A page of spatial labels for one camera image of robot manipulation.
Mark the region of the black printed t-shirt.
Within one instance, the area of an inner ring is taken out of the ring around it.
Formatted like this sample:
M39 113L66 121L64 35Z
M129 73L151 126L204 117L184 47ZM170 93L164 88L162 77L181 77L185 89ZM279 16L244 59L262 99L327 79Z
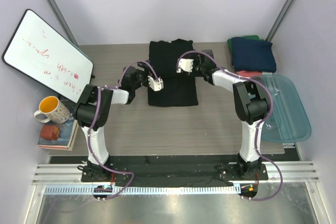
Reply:
M192 51L193 41L176 39L173 41L151 41L149 62L158 77L162 78L164 88L153 91L148 88L148 104L158 107L197 106L195 78L176 72L178 58Z

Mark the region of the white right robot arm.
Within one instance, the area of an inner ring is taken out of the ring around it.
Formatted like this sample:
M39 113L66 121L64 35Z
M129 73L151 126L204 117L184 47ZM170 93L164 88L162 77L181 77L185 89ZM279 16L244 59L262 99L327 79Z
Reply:
M213 86L232 92L237 117L242 124L242 145L237 157L237 173L251 179L261 170L261 130L273 111L270 92L259 77L247 78L221 67L206 52L194 51L191 71Z

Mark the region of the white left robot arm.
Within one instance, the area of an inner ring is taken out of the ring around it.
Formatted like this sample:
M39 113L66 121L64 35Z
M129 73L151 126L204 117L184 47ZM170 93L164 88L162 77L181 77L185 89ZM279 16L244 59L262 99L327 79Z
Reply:
M82 182L105 182L112 177L110 154L106 148L104 126L110 107L114 104L130 104L138 88L148 87L150 68L140 65L124 68L120 84L116 88L99 88L88 84L82 91L74 110L74 118L85 134L88 160L79 165Z

